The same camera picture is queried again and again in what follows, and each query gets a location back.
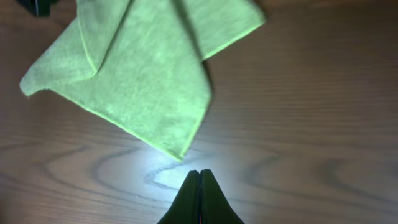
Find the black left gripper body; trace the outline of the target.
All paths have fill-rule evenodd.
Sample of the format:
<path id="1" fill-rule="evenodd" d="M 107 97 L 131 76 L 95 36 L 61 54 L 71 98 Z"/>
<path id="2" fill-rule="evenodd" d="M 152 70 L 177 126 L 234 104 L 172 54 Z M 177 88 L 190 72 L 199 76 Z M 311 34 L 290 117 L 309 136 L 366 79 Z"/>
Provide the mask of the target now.
<path id="1" fill-rule="evenodd" d="M 20 6 L 35 17 L 48 17 L 52 5 L 59 0 L 17 0 Z"/>

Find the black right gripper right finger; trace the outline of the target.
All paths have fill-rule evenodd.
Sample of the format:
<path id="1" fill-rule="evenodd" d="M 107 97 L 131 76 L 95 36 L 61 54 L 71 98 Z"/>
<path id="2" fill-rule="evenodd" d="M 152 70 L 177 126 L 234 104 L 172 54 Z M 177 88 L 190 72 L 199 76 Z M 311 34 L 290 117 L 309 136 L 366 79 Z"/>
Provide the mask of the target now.
<path id="1" fill-rule="evenodd" d="M 201 224 L 244 224 L 231 208 L 212 171 L 204 169 L 200 177 Z"/>

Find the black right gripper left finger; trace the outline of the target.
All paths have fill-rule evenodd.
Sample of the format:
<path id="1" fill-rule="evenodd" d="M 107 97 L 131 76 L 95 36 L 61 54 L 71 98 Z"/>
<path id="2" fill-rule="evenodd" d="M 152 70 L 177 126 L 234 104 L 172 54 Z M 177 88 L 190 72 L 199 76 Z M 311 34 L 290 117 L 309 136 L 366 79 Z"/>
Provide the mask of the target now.
<path id="1" fill-rule="evenodd" d="M 200 174 L 191 170 L 158 224 L 200 223 Z"/>

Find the light green microfiber cloth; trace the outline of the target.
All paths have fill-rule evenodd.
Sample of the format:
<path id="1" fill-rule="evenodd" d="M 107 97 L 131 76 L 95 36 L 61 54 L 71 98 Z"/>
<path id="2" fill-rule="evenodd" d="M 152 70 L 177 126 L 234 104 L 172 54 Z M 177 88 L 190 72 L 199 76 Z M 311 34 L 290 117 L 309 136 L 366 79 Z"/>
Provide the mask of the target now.
<path id="1" fill-rule="evenodd" d="M 20 88 L 54 91 L 180 160 L 211 101 L 203 62 L 265 19 L 246 0 L 78 1 Z"/>

